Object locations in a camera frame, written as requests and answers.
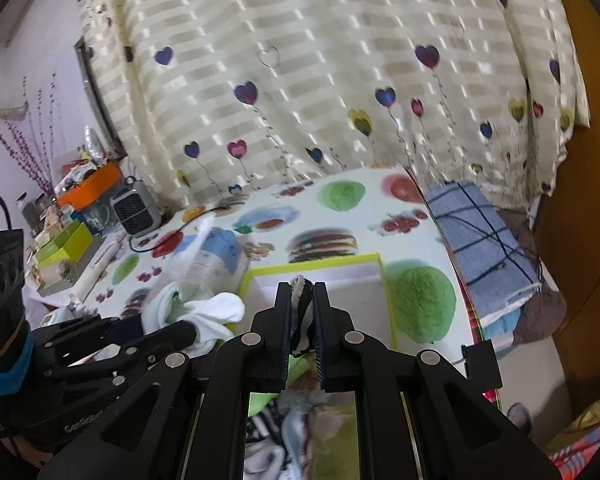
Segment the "plaid fabric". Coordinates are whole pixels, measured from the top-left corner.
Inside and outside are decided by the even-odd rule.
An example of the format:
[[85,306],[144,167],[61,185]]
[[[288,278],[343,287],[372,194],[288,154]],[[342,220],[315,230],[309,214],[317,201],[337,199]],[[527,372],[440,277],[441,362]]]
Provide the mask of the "plaid fabric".
[[562,480],[573,480],[584,469],[600,447],[600,425],[570,446],[549,458],[560,470]]

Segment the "heart pattern curtain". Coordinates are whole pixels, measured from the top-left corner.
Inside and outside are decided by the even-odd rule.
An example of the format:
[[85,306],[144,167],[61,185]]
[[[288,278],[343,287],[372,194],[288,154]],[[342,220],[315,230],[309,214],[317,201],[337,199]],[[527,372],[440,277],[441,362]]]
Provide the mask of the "heart pattern curtain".
[[398,162],[500,207],[589,111],[560,0],[78,0],[141,176],[183,205]]

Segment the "robotic hand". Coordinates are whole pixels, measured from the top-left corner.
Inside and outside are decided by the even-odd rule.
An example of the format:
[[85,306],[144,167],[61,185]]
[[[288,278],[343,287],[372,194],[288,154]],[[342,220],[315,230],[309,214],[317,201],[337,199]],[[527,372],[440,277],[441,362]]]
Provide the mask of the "robotic hand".
[[[40,480],[238,480],[250,392],[286,385],[291,287],[251,331],[189,359],[196,329],[177,322],[148,336],[138,316],[99,316],[34,330],[20,290],[22,231],[0,232],[0,439],[41,465]],[[498,386],[490,342],[464,350],[467,379],[440,354],[388,350],[313,290],[320,386],[356,397],[360,478],[558,480],[552,462],[481,392]],[[70,366],[105,347],[107,360]],[[0,479],[35,478],[0,443]],[[578,480],[600,479],[600,448]]]

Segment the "table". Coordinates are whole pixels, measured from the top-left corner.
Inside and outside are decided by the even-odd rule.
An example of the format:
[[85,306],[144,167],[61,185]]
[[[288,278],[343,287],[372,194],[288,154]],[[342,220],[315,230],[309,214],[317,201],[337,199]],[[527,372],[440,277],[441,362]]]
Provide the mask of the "table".
[[[124,242],[85,299],[88,309],[103,317],[140,312],[155,295],[152,288],[168,282],[170,263],[196,240],[205,218],[215,215],[213,241],[208,238],[196,257],[215,292],[235,292],[245,269],[377,253],[387,275],[426,266],[440,271],[436,278],[448,280],[445,290],[455,297],[448,330],[420,348],[435,348],[455,362],[461,359],[461,345],[481,340],[445,242],[403,168],[364,168],[315,182],[245,190],[225,196],[222,204],[228,209],[205,213],[216,203],[178,212],[157,231],[133,240],[145,253],[133,252]],[[150,250],[162,240],[167,241]],[[413,352],[413,339],[403,330],[398,333],[397,349]]]

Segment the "white wall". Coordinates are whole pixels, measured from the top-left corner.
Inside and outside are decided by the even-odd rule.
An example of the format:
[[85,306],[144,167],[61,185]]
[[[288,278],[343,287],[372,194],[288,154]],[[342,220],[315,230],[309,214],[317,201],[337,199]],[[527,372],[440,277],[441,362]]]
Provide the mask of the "white wall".
[[[35,0],[20,25],[11,45],[4,46],[4,27],[12,22],[12,16],[0,16],[0,108],[22,104],[22,77],[27,76],[29,101],[37,124],[36,95],[43,89],[48,100],[52,73],[57,72],[56,95],[60,99],[62,130],[66,145],[59,139],[59,127],[54,124],[56,155],[74,149],[84,143],[86,124],[98,129],[88,105],[78,63],[73,51],[74,43],[81,37],[78,5],[76,0]],[[48,124],[48,108],[43,115],[43,128]],[[28,130],[27,120],[17,123],[23,131]],[[39,195],[38,186],[11,160],[0,144],[0,195],[8,204],[14,227],[24,228],[26,223],[15,206],[15,200],[23,192],[30,198]],[[0,211],[0,229],[4,229]]]

